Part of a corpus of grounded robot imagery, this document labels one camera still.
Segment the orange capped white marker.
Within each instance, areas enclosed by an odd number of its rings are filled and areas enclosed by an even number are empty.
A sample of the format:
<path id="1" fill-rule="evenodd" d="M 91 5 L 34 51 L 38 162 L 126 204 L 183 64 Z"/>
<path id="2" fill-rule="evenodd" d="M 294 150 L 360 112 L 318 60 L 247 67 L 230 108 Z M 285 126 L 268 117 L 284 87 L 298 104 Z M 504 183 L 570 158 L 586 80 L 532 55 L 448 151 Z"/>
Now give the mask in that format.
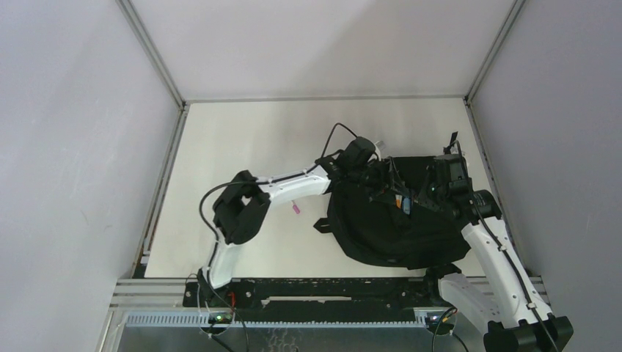
<path id="1" fill-rule="evenodd" d="M 395 204 L 396 204 L 396 206 L 398 208 L 402 207 L 402 199 L 403 199 L 403 197 L 401 195 L 399 195 L 399 194 L 395 195 Z"/>

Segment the black student backpack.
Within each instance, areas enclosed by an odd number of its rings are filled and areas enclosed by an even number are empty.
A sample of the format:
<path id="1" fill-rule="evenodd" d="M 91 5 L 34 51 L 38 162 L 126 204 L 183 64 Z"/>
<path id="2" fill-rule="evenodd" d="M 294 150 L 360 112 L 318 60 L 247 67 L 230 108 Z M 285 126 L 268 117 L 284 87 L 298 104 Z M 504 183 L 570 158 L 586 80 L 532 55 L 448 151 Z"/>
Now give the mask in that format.
<path id="1" fill-rule="evenodd" d="M 455 133 L 441 155 L 445 154 L 464 157 Z M 313 227 L 333 235 L 347 257 L 367 265 L 414 270 L 464 259 L 471 248 L 462 238 L 461 228 L 414 199 L 433 170 L 435 157 L 382 158 L 387 161 L 393 186 L 402 196 L 411 197 L 409 216 L 396 205 L 368 202 L 358 191 L 330 192 L 326 216 Z"/>

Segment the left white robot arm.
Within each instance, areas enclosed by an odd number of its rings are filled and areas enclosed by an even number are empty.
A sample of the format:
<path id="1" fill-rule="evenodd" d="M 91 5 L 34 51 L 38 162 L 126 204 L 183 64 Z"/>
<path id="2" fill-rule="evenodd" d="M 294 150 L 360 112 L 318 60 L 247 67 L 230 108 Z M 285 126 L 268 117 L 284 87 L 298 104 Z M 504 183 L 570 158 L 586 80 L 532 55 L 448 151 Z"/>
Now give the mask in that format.
<path id="1" fill-rule="evenodd" d="M 241 247 L 259 233 L 270 208 L 328 194 L 347 180 L 379 188 L 386 166 L 387 161 L 375 153 L 353 161 L 340 150 L 281 175 L 261 177 L 243 170 L 232 180 L 209 189 L 198 205 L 201 220 L 214 236 L 213 248 L 200 272 L 205 281 L 200 292 L 203 299 L 213 306 L 228 299 L 228 284 L 233 280 Z"/>

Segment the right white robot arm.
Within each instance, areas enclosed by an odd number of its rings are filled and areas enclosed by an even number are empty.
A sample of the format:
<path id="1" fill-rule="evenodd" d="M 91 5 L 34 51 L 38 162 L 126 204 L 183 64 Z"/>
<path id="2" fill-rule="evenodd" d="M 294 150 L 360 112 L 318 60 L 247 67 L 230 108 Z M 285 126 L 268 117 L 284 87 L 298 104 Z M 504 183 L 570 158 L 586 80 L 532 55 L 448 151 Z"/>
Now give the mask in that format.
<path id="1" fill-rule="evenodd" d="M 417 197 L 461 228 L 475 253 L 493 298 L 473 287 L 454 264 L 425 273 L 428 302 L 451 304 L 483 336 L 486 351 L 561 351 L 574 333 L 566 316 L 556 316 L 530 281 L 509 239 L 502 211 L 487 190 L 474 191 L 465 171 L 430 171 Z"/>

